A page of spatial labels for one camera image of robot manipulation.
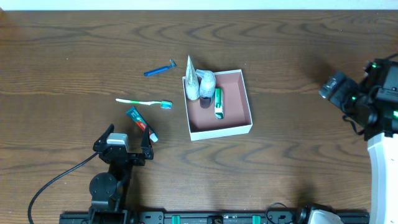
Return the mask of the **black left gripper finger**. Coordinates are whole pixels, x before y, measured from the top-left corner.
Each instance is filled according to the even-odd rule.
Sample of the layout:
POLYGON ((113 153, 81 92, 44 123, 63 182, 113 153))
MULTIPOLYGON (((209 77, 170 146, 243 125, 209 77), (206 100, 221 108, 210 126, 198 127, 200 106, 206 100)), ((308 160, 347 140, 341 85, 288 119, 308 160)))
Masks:
POLYGON ((114 132, 114 124, 110 124, 107 130, 95 141, 93 150, 95 152, 104 152, 108 148, 107 138, 114 132))
POLYGON ((144 135, 141 141, 141 149, 142 153, 147 160, 153 160, 154 159, 154 151, 152 148, 151 140, 150 140, 150 127, 146 126, 144 130, 144 135))

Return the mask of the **green and red toothpaste tube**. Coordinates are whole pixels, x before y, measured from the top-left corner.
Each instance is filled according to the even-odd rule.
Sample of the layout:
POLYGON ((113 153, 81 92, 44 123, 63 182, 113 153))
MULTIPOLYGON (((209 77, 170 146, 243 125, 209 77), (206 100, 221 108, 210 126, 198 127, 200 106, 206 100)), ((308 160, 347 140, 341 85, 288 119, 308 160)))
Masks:
POLYGON ((157 137, 156 133, 152 129, 151 126, 149 126, 146 122, 146 120, 142 117, 140 112, 136 109, 135 106, 130 108, 129 110, 126 111, 126 114, 129 118, 131 118, 143 131, 145 131, 146 128, 149 128, 149 137, 152 142, 157 142, 159 138, 157 137))

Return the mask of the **green and white toothbrush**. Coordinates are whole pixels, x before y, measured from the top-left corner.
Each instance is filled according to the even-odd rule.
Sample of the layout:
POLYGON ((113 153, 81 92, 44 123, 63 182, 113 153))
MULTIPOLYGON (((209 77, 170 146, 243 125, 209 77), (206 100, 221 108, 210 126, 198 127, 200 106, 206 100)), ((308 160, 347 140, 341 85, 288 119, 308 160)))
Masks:
POLYGON ((171 101, 136 101, 136 100, 127 100, 127 99, 121 99, 121 98, 116 98, 115 99, 119 103, 125 103, 125 104, 135 104, 135 105, 160 105, 162 109, 167 109, 170 110, 172 108, 172 102, 171 101))

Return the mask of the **white Pantene tube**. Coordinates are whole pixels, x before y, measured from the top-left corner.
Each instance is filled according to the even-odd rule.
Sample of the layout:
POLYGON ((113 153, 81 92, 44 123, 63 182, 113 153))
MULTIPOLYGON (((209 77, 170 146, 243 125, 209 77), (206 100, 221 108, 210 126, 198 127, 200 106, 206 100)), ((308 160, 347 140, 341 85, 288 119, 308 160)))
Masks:
POLYGON ((195 101, 200 97, 199 81, 190 56, 188 56, 187 59, 187 67, 185 73, 185 94, 186 97, 192 101, 195 101))

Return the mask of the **green and white soap box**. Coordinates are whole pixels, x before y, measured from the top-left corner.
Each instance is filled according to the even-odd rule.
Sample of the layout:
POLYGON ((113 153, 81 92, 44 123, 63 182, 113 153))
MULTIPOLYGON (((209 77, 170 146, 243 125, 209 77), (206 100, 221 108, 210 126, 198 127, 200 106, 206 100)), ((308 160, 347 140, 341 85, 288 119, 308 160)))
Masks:
POLYGON ((215 89, 215 116, 216 119, 224 118, 224 107, 223 107, 223 90, 221 88, 215 89))

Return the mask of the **clear and blue pump bottle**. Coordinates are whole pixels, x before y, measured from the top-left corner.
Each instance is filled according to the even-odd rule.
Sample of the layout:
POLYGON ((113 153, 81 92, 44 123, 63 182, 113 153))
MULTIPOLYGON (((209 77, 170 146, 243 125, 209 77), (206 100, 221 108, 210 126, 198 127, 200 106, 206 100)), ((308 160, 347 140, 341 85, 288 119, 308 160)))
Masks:
POLYGON ((196 70, 196 75, 201 78, 199 87, 200 106, 204 109, 209 108, 215 94, 215 75, 212 71, 199 69, 196 70))

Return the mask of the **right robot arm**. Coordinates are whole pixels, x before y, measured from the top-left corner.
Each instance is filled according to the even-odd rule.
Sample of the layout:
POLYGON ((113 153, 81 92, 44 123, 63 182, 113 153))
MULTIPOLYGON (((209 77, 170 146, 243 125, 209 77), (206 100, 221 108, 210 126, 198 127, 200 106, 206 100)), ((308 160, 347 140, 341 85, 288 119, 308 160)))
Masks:
POLYGON ((343 112, 343 120, 367 142, 371 160, 370 223, 397 223, 397 70, 368 72, 361 83, 335 73, 320 96, 343 112))

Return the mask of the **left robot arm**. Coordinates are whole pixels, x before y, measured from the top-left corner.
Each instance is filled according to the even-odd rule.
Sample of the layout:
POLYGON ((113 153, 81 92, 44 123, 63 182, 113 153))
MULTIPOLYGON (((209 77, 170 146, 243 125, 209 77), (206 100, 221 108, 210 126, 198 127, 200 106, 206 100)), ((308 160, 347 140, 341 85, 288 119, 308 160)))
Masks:
POLYGON ((115 133, 114 125, 94 143, 93 150, 109 165, 107 172, 94 176, 89 190, 92 196, 89 223, 137 223, 138 215, 124 208, 131 181, 132 168, 144 166, 154 158, 149 128, 146 127, 141 141, 141 153, 129 152, 127 134, 115 133))

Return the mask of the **white box with pink interior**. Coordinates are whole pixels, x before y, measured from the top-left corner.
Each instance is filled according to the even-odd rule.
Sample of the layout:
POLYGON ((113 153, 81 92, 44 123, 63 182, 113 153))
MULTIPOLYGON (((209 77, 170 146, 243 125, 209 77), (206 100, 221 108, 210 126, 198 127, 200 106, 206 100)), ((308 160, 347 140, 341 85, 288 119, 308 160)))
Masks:
POLYGON ((247 134, 252 128, 243 72, 216 72, 215 78, 222 94, 217 93, 209 107, 201 107, 199 100, 184 98, 192 141, 247 134))

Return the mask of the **blue disposable razor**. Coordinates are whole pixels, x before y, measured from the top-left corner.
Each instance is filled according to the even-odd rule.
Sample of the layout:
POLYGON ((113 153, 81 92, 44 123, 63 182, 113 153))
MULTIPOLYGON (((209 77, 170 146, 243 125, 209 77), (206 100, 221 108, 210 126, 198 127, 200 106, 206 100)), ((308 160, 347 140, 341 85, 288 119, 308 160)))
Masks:
POLYGON ((155 74, 158 74, 158 73, 164 72, 166 70, 169 70, 169 69, 171 69, 173 67, 176 67, 176 66, 177 66, 176 63, 172 59, 170 59, 170 65, 167 65, 167 66, 164 66, 164 67, 160 67, 160 68, 156 68, 155 70, 151 70, 151 71, 145 72, 144 76, 145 77, 150 77, 150 76, 153 76, 155 74))

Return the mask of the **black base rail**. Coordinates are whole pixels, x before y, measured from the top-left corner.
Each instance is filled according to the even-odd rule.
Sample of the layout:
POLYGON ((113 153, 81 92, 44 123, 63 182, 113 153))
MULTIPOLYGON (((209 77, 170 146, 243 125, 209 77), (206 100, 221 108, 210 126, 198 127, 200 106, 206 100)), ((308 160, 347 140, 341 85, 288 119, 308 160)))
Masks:
POLYGON ((293 210, 272 209, 264 213, 169 213, 169 212, 98 212, 63 213, 61 224, 119 223, 119 224, 212 224, 212 223, 297 223, 293 210))

